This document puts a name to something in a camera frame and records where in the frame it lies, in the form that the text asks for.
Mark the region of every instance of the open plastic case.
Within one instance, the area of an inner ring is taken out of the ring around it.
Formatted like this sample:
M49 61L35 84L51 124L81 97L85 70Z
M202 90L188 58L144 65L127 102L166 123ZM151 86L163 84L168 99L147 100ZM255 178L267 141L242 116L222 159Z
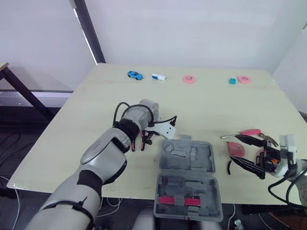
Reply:
M220 191L212 146L208 142L165 140L153 213L159 218L220 222Z

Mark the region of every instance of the cable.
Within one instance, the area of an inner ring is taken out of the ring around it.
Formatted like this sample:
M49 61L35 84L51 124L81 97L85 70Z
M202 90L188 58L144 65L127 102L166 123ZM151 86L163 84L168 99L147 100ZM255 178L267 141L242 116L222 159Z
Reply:
M235 216L235 214L236 214L236 206L235 206L235 204L233 204L234 205L234 213L232 214L232 216L228 219L228 225L227 225L227 230L229 230L229 224L230 224L230 220L232 219L232 217L234 217Z
M272 229L271 227L269 227L265 222L264 220L262 219L262 217L260 216L260 214L258 213L258 216L260 217L261 221L264 223L265 226L267 226L267 228L271 229L271 230L274 230Z
M270 193L273 197L275 197L276 199L278 199L278 200L280 200L280 201L282 201L282 202L288 204L290 207L307 209L307 207L305 207L305 206L303 206L303 205L298 205L298 204L294 204L294 203L288 202L288 201L286 201L286 200L280 198L279 196L277 196L275 193L273 193L273 192L271 191L271 189L272 189L273 187L275 187L275 186L281 184L282 182L284 182L285 180L287 180L287 179L290 177L290 175L291 175L291 169L290 169L290 170L287 170L286 174L284 175L284 177L283 177L281 180L279 180L279 181L277 181L277 182L275 182L275 183L269 185L268 191L269 191L269 193Z
M19 132L13 132L13 133L9 134L2 142L0 142L0 145L2 145L9 137L11 137L14 134L19 134L20 135Z
M4 177L4 176L0 176L0 178L3 178L7 181L9 181L8 178ZM17 201L18 201L18 210L17 210L17 215L16 215L16 219L15 219L15 222L14 222L14 225L13 225L13 230L15 229L15 226L16 226L16 223L17 223L17 219L18 219L18 216L19 216L19 211L20 211L20 200L19 200L19 196L18 196L18 192L16 189L15 190L15 193L16 193L16 196L17 196Z
M12 136L12 135L14 135L14 134L18 134L18 138L17 138L9 147L7 147L4 151L2 151L2 153L0 153L0 158L1 158L1 156L5 153L6 150L8 150L10 147L12 147L14 144L16 144L16 143L19 141L20 136L21 136L20 133L14 132L14 133L11 133L10 135L8 135L8 136L0 143L0 145L1 145L3 142L5 142L10 136Z
M99 206L99 209L98 210L100 210L101 209L101 206L102 206L102 202L104 201L104 198L102 197L101 198L101 202L100 202L100 206Z
M115 213L118 209L119 209L119 206L120 206L120 203L123 199L122 198L118 198L118 204L117 205L112 205L110 204L108 198L106 199L106 201L108 202L108 204L112 207L117 207L113 212L110 212L110 213L107 213L107 214L103 214L103 215L100 215L100 216L96 216L96 217L104 217L104 216L107 216L107 215L110 215L112 213Z
M294 206L292 206L292 203L289 202L289 194L290 194L290 191L291 191L292 187L295 185L295 183L296 183L301 177L303 177L303 176L306 174L306 172L307 172L307 168L305 168L305 170L303 170L303 171L301 172L301 174L291 182L291 184L289 185L289 187L288 187L288 189L287 189L287 192L286 192L286 202L287 202L287 204L288 204L290 207L294 207Z
M177 116L173 116L172 118L167 119L167 120L164 120L164 121L155 121L154 124L159 124L159 123L168 122L168 121L174 120L174 119L176 119L176 118L177 118Z
M154 117L153 117L154 114L153 114L153 112L151 111L151 109L150 109L148 106L145 106L145 105L143 105L143 104L134 104L134 105L130 105L127 109L124 110L124 112L123 112L121 118L123 118L123 116L125 115L125 113L126 113L129 109L134 108L134 107L144 107L144 108L146 108L146 109L149 111L149 113L150 113L150 115L151 115L151 117L152 117L152 119L150 120L148 126L154 124L154 120L153 120L153 119L154 119Z
M23 157L23 156L21 156L21 155L19 155L19 154L16 154L16 153L19 152L19 151L21 151L21 150L23 150L23 149L25 149L26 147L28 147L28 146L30 146L30 145L33 145L33 144L34 144L34 142L31 142L31 143L29 143L29 144L23 146L22 148L18 149L17 151L12 152L10 155L6 156L6 158L4 158L4 159L2 160L2 162L0 163L0 167L1 167L1 166L4 164L4 162L7 161L9 158L12 158L12 157Z
M118 109L119 109L119 107L122 105L122 104L125 104L126 106L130 106L129 104L127 104L126 102L121 102L121 103L119 103L117 106L116 106L116 109L115 109L115 112L114 112L114 117L113 117L113 126L115 125L115 123L116 123L116 117L117 117L117 112L118 112Z
M122 200L123 200L123 199L121 198L121 200L120 200L120 202L119 202L118 204L113 205L113 204L110 203L109 198L106 198L107 203L108 203L110 206L112 206L112 207L117 207L118 205L120 205L120 203L121 203Z

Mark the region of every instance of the blue toy car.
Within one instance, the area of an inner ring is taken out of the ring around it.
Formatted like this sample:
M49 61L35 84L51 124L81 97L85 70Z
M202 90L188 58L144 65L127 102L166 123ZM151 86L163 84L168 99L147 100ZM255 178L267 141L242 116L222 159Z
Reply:
M135 72L135 71L129 71L128 77L134 78L136 80L142 80L143 79L143 75L141 75L140 73Z

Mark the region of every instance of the screwdriver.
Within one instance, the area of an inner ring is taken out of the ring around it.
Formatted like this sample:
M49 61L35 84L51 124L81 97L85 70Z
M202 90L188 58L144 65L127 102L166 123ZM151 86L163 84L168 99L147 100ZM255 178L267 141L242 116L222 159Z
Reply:
M257 135L258 136L260 133L261 133L260 129L249 129L249 130L245 130L245 131L241 131L240 132L241 135L248 135L248 136L252 136L252 135ZM221 139L234 137L236 135L237 134L221 136Z

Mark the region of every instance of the pink object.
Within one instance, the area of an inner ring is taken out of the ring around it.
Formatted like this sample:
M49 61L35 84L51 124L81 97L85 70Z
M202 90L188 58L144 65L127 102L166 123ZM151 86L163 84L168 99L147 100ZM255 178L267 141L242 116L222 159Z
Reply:
M249 129L245 131L241 131L240 134L242 135L248 135L248 136L253 136L253 135L259 135L261 133L260 129Z
M238 80L242 84L250 83L250 78L246 75L238 76Z
M195 77L194 76L191 76L191 75L184 75L184 77L183 77L183 81L185 82L185 83L194 83L194 81L195 81Z
M159 196L159 204L165 205L174 205L175 198L174 197L167 197L167 196ZM185 198L184 205L191 205L191 206L200 206L201 200L195 198Z
M200 206L201 200L200 199L193 199L193 198L185 198L184 204L185 205L191 205L191 206Z
M175 204L175 198L159 196L159 204L173 205Z
M243 157L245 155L244 147L236 142L227 142L228 151L230 156Z

